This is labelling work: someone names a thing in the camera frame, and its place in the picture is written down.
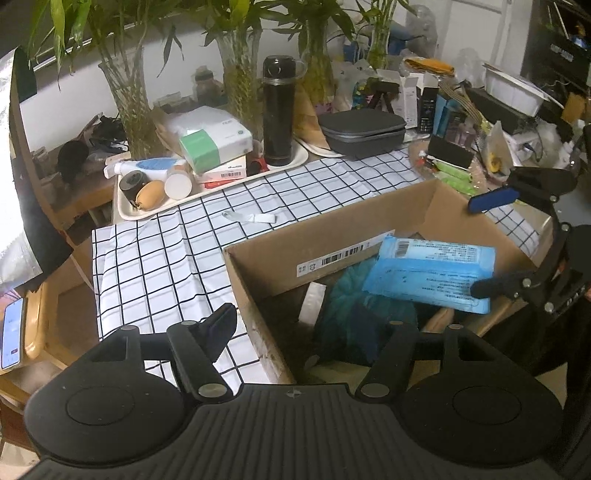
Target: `black round container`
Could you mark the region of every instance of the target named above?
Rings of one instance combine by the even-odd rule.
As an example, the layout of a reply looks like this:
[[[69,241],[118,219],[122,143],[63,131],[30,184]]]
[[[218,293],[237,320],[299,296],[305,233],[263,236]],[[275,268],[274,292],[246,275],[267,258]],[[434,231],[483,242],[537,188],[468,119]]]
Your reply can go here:
[[[137,207],[135,202],[139,191],[149,182],[146,174],[139,170],[130,171],[119,182],[119,188],[133,207]]]
[[[296,61],[289,55],[271,55],[263,62],[262,75],[265,161],[282,167],[291,162]]]

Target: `green label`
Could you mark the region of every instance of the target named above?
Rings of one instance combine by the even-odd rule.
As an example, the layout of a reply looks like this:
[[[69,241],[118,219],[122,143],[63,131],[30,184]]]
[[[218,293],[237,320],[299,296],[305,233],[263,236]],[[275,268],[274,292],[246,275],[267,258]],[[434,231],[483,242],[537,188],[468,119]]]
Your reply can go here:
[[[217,145],[205,130],[200,130],[180,139],[183,149],[187,153],[187,160],[193,165],[197,174],[202,174],[220,164],[220,154]]]

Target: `phone screen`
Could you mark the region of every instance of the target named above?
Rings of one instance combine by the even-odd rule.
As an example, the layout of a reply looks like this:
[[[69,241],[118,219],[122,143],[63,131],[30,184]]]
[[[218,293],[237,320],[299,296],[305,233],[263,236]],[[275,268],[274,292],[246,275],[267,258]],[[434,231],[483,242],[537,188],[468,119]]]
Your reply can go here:
[[[11,303],[4,310],[2,329],[2,369],[13,367],[21,361],[21,325],[23,299]]]

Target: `black thermos bottle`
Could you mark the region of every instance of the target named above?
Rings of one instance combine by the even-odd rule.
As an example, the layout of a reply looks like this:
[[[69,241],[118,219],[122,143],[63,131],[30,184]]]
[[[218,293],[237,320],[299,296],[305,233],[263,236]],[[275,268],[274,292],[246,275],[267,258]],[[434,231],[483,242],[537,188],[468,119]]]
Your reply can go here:
[[[289,55],[271,55],[262,64],[262,77],[265,162],[282,167],[291,162],[296,61]]]

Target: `blue plastic package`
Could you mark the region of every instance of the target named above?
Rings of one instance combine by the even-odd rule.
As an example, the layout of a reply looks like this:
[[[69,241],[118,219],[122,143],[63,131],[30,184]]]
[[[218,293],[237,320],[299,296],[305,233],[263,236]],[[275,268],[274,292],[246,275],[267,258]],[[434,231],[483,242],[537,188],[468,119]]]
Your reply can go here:
[[[470,286],[491,278],[495,249],[388,235],[363,290],[393,299],[489,313],[489,299],[475,299]]]

